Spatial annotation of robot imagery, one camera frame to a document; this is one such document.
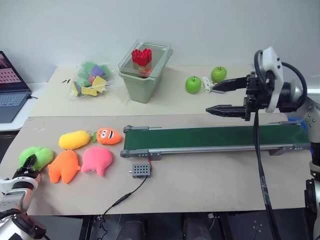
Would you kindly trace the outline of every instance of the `conveyor belt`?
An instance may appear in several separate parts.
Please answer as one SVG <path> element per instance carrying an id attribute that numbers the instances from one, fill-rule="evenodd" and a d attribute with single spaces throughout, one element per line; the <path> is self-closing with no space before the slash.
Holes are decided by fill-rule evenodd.
<path id="1" fill-rule="evenodd" d="M 262 150 L 280 154 L 308 149 L 307 133 L 298 124 L 260 126 Z M 147 157 L 155 154 L 254 150 L 252 126 L 148 128 L 126 127 L 121 156 Z"/>

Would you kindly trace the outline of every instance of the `laptop keyboard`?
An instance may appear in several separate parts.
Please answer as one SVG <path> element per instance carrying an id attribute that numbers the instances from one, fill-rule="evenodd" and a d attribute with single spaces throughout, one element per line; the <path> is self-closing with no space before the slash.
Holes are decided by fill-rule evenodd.
<path id="1" fill-rule="evenodd" d="M 27 92 L 0 94 L 0 107 L 17 107 L 27 97 Z"/>

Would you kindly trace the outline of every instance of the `plastic bag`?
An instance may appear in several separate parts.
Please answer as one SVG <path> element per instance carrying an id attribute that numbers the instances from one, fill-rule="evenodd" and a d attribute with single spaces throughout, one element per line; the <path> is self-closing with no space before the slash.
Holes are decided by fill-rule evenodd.
<path id="1" fill-rule="evenodd" d="M 114 70 L 106 64 L 85 61 L 72 78 L 70 98 L 97 97 L 113 87 Z"/>

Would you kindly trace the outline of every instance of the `plush toy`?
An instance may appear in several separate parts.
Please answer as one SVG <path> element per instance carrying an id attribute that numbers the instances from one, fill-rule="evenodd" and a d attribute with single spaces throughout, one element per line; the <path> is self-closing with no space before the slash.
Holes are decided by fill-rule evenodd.
<path id="1" fill-rule="evenodd" d="M 43 169 L 54 159 L 54 152 L 51 149 L 42 146 L 32 146 L 20 153 L 20 168 L 25 164 L 27 158 L 29 158 L 33 154 L 35 154 L 36 156 L 36 162 L 33 165 L 33 169 L 37 171 Z"/>
<path id="2" fill-rule="evenodd" d="M 117 144 L 121 142 L 122 136 L 111 128 L 100 128 L 96 132 L 96 140 L 100 144 Z"/>
<path id="3" fill-rule="evenodd" d="M 78 163 L 78 156 L 72 150 L 61 152 L 55 160 L 48 165 L 50 181 L 57 183 L 62 178 L 62 182 L 69 183 L 77 171 L 81 169 Z"/>
<path id="4" fill-rule="evenodd" d="M 59 138 L 59 146 L 65 150 L 77 149 L 86 145 L 90 138 L 91 136 L 86 131 L 69 132 Z"/>
<path id="5" fill-rule="evenodd" d="M 82 159 L 82 173 L 90 170 L 96 170 L 96 173 L 102 177 L 105 173 L 105 169 L 112 163 L 114 157 L 108 149 L 93 146 L 85 150 Z"/>

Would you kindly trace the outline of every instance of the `pink plush toy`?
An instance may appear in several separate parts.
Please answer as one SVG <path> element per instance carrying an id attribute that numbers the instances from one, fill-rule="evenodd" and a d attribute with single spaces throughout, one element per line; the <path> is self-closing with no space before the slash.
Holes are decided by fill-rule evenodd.
<path id="1" fill-rule="evenodd" d="M 112 163 L 114 157 L 108 149 L 104 147 L 93 146 L 85 150 L 82 159 L 82 173 L 90 170 L 96 170 L 96 173 L 103 177 L 105 169 Z"/>

